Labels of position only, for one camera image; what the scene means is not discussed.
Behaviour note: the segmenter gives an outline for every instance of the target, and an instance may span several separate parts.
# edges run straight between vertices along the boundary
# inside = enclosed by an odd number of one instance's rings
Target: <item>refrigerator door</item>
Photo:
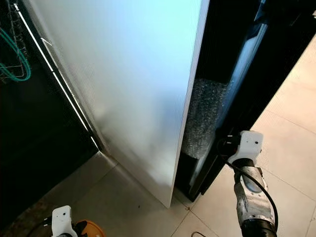
[[[176,179],[176,185],[191,200],[207,191],[224,166],[218,156],[218,141],[227,135],[237,135],[243,130],[251,129],[315,35],[316,20],[313,16],[315,8],[315,2],[285,1],[282,4],[269,0],[262,2],[253,18],[253,24],[249,25],[244,35],[245,41],[241,44],[235,65],[232,67],[232,64],[226,65],[223,62],[219,65],[223,70],[232,72],[229,83],[223,84],[223,80],[218,80],[220,73],[213,74],[215,79],[210,77],[211,82],[196,79],[192,102],[198,104],[194,98],[203,100],[198,105],[191,102],[187,124],[190,124],[190,120],[197,121],[191,107],[203,108],[204,110],[199,114],[205,119],[196,126],[199,128],[196,131],[201,131],[200,137],[197,137],[197,132],[195,137],[190,136],[192,125],[186,127],[183,153],[180,156]],[[213,28],[216,26],[220,25],[215,21]],[[217,41],[221,35],[213,37],[216,38],[214,41]],[[201,75],[209,75],[209,69]],[[196,89],[200,83],[204,85],[203,90]],[[211,92],[206,91],[205,85],[212,89]],[[216,108],[214,103],[205,106],[205,101],[212,99],[213,95],[218,95],[217,97],[222,101],[218,102]],[[209,118],[213,119],[213,123],[206,126],[205,121]],[[191,141],[196,139],[202,147],[206,148],[193,150],[191,147],[184,147],[185,144],[190,143],[186,141],[186,135],[192,137]]]
[[[169,207],[208,0],[24,0],[104,151]]]

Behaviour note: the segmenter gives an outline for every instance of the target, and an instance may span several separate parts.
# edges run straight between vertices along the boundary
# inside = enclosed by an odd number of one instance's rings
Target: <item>beige floor tile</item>
[[[315,202],[264,170],[279,212],[278,236],[304,237]],[[236,213],[233,171],[224,167],[192,212],[220,237],[241,237]]]
[[[258,165],[316,200],[316,135],[269,111],[252,129],[264,134]]]
[[[53,205],[72,205],[116,164],[115,160],[98,152],[74,173],[51,189],[44,198]]]
[[[217,237],[198,217],[192,212],[189,212],[184,221],[181,223],[177,231],[172,237],[190,237],[195,231],[207,237]],[[194,234],[193,237],[201,237],[199,234]]]
[[[316,133],[315,103],[316,90],[286,80],[266,109]]]
[[[277,236],[305,237],[313,215],[315,201],[271,173],[264,172],[269,194],[276,203],[279,228]]]
[[[166,209],[120,165],[73,206],[75,220],[92,220],[110,237],[169,237],[187,213],[176,198]]]
[[[315,237],[315,236],[316,236],[316,211],[314,212],[314,216],[311,219],[310,227],[309,227],[306,237]]]
[[[192,212],[220,237],[241,237],[236,212],[234,172],[224,167]]]

